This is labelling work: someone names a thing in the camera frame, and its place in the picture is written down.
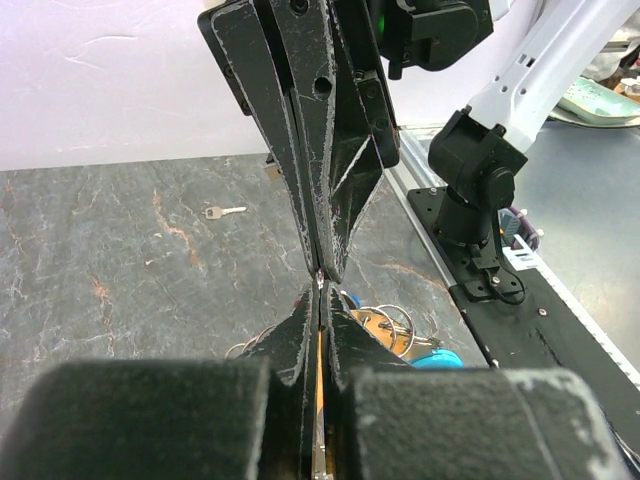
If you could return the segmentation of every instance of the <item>key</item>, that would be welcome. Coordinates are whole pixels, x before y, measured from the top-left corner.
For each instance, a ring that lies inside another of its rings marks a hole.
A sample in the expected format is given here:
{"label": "key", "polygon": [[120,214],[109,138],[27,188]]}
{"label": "key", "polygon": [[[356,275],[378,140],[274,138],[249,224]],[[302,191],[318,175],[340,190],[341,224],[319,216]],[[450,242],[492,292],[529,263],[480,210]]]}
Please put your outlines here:
{"label": "key", "polygon": [[204,211],[204,216],[207,220],[218,220],[230,213],[246,212],[247,207],[235,207],[235,208],[220,208],[209,207]]}

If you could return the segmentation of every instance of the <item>stone surface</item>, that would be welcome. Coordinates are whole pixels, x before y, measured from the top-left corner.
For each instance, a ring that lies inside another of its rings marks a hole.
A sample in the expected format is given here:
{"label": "stone surface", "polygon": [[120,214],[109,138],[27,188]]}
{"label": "stone surface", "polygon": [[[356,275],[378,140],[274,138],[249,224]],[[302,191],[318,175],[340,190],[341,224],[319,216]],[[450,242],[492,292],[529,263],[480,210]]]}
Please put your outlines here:
{"label": "stone surface", "polygon": [[[264,157],[0,174],[0,437],[37,375],[76,357],[222,357],[286,318],[308,281]],[[247,207],[209,221],[207,206]],[[384,184],[344,286],[483,364]]]}

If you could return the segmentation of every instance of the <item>white backdrop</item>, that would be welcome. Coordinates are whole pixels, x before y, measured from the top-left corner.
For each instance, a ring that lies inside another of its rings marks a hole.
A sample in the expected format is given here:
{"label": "white backdrop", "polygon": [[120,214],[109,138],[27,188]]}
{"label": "white backdrop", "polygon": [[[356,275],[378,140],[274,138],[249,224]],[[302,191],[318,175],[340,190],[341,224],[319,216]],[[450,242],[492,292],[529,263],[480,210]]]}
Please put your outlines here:
{"label": "white backdrop", "polygon": [[[454,67],[391,83],[400,124],[444,122],[524,36],[534,0]],[[266,151],[200,32],[201,0],[0,5],[0,170]]]}

